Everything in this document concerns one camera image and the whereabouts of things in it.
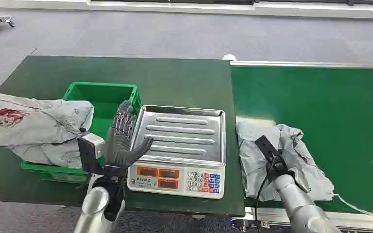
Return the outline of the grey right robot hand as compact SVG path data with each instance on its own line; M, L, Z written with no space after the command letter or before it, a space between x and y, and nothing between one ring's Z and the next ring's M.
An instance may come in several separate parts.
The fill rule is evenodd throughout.
M305 176L298 168L292 167L286 172L286 174L290 175L293 178L295 184L301 190L303 190L305 193L310 192L308 181L306 180Z

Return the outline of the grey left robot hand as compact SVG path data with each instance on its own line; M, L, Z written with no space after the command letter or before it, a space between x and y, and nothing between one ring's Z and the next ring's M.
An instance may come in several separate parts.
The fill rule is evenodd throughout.
M131 140L137 116L133 114L132 102L123 101L114 116L113 123L107 132L104 161L106 165L128 168L147 153L153 138L147 137L131 149Z

